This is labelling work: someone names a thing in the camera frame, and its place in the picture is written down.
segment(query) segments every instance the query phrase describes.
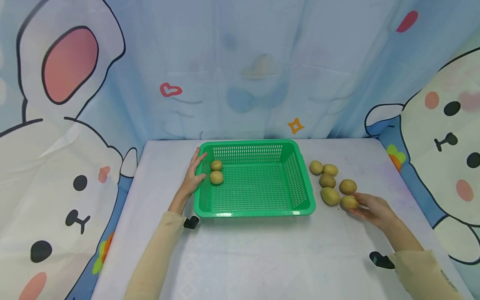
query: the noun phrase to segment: black clip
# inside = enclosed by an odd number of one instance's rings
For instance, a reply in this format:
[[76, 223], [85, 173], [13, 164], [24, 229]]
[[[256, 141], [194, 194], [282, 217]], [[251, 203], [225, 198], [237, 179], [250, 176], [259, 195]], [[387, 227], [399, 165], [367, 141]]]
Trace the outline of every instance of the black clip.
[[195, 229], [198, 225], [198, 222], [200, 220], [196, 216], [192, 216], [190, 219], [186, 219], [185, 223], [183, 223], [183, 227], [188, 228], [188, 229]]
[[388, 256], [382, 256], [377, 251], [370, 253], [370, 260], [375, 264], [375, 266], [384, 268], [384, 269], [395, 269], [395, 265], [388, 258]]

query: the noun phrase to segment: green basket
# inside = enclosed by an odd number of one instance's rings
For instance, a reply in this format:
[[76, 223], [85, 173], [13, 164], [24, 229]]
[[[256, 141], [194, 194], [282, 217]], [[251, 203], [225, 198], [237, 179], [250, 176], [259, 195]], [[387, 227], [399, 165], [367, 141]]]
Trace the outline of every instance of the green basket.
[[[199, 217], [304, 216], [315, 210], [312, 185], [300, 149], [292, 140], [208, 142], [197, 175], [207, 174], [195, 192]], [[223, 163], [224, 181], [210, 182], [210, 164]]]

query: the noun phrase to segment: beige sleeve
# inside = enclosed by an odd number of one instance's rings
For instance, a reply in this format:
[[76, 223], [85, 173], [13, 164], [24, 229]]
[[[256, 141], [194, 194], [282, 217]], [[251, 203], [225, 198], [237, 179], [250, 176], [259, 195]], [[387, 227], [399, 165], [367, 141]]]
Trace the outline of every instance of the beige sleeve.
[[389, 258], [398, 279], [414, 300], [463, 299], [440, 268], [433, 251], [399, 251]]
[[172, 212], [163, 214], [133, 272], [124, 300], [158, 300], [173, 249], [183, 232], [185, 217]]

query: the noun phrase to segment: basket rim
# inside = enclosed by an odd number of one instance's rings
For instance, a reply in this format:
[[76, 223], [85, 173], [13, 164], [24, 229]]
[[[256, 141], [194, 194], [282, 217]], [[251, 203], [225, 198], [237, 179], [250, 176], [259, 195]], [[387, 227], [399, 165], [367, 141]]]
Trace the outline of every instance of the basket rim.
[[[305, 183], [307, 197], [310, 200], [310, 206], [305, 209], [295, 209], [295, 210], [254, 210], [254, 211], [238, 211], [238, 212], [206, 212], [200, 208], [200, 186], [197, 190], [193, 193], [194, 200], [193, 200], [193, 210], [197, 214], [197, 216], [202, 218], [213, 218], [213, 217], [268, 217], [268, 216], [307, 216], [311, 215], [316, 209], [316, 201], [315, 197], [313, 196], [313, 188], [312, 183], [310, 182], [310, 177], [307, 171], [307, 167], [305, 161], [303, 159], [303, 155], [300, 152], [300, 148], [298, 144], [291, 140], [291, 139], [271, 139], [271, 140], [241, 140], [241, 141], [218, 141], [218, 142], [205, 142], [200, 146], [200, 153], [201, 156], [205, 153], [205, 148], [211, 145], [221, 145], [221, 146], [228, 146], [228, 145], [245, 145], [245, 144], [291, 144], [295, 152], [297, 153], [298, 163], [300, 165], [300, 174], [302, 180]], [[202, 165], [204, 161], [200, 163], [197, 168], [196, 175], [200, 175], [202, 173]]]

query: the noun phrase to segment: left hand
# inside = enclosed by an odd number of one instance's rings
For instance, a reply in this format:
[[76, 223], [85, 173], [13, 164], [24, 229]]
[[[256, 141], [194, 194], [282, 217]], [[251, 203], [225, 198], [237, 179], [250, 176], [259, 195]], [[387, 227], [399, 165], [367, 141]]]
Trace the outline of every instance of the left hand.
[[200, 153], [200, 148], [197, 147], [195, 154], [193, 155], [192, 159], [190, 160], [190, 166], [188, 167], [187, 174], [185, 174], [185, 179], [183, 180], [177, 195], [181, 197], [189, 198], [198, 188], [200, 182], [202, 182], [207, 175], [202, 173], [200, 175], [195, 175], [198, 166], [202, 162], [202, 160], [207, 156], [207, 152], [203, 153], [202, 156], [198, 156]]

